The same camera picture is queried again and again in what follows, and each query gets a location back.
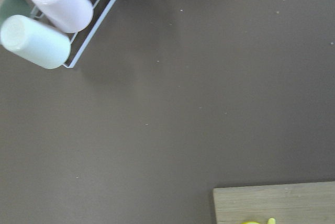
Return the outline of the white cup rack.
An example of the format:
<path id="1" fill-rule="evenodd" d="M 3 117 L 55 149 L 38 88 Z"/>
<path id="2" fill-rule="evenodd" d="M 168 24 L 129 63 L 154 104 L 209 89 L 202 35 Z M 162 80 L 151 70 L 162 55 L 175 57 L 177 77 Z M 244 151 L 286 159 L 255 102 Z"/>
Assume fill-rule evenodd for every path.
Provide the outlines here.
<path id="1" fill-rule="evenodd" d="M 86 49 L 87 45 L 95 35 L 96 31 L 100 27 L 101 23 L 109 13 L 111 7 L 114 5 L 116 0 L 90 0 L 93 5 L 93 18 L 90 24 L 83 29 L 82 31 L 76 33 L 65 33 L 57 28 L 51 21 L 46 17 L 46 15 L 40 11 L 40 9 L 34 4 L 34 8 L 45 17 L 48 21 L 48 24 L 55 27 L 60 32 L 64 33 L 70 40 L 71 43 L 71 52 L 67 61 L 63 64 L 65 68 L 73 68 L 82 53 Z"/>

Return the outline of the pale mint cup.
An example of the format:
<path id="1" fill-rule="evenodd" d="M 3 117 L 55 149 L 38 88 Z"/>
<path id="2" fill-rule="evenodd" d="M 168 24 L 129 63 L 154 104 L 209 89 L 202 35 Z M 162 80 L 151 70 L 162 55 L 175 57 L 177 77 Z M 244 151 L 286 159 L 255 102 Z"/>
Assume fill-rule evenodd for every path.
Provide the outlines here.
<path id="1" fill-rule="evenodd" d="M 62 66 L 71 52 L 66 35 L 23 15 L 13 15 L 3 22 L 1 44 L 6 50 L 45 69 Z"/>

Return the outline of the pale pink cup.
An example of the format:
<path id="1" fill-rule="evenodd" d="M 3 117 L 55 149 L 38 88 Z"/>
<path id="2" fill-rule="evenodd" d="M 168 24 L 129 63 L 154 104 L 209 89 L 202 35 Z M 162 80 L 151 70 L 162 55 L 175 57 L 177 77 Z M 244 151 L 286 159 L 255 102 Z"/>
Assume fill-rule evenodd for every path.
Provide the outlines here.
<path id="1" fill-rule="evenodd" d="M 90 0 L 32 0 L 46 17 L 65 33 L 85 29 L 93 18 Z"/>

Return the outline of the lemon slice near edge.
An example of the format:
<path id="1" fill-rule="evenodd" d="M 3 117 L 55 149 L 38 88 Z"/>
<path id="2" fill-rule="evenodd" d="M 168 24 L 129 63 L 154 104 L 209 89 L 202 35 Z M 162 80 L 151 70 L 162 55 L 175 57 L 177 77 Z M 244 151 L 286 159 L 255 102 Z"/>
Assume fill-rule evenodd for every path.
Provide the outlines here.
<path id="1" fill-rule="evenodd" d="M 241 224 L 260 224 L 260 223 L 258 223 L 256 221 L 245 221 L 245 222 L 243 222 Z"/>

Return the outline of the yellow plastic knife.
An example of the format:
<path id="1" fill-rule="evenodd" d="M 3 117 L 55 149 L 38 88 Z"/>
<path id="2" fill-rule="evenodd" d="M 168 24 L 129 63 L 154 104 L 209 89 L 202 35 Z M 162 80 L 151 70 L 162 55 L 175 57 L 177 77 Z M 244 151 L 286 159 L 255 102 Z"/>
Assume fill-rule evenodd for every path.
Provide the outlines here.
<path id="1" fill-rule="evenodd" d="M 268 219 L 267 224 L 276 224 L 275 218 Z"/>

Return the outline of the wooden cutting board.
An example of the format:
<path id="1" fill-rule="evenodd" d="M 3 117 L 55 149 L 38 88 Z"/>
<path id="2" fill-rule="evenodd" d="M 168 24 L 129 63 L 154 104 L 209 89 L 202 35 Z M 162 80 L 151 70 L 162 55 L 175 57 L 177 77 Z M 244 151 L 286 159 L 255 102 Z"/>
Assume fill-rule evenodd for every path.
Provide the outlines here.
<path id="1" fill-rule="evenodd" d="M 334 182 L 213 190 L 217 223 L 334 223 Z"/>

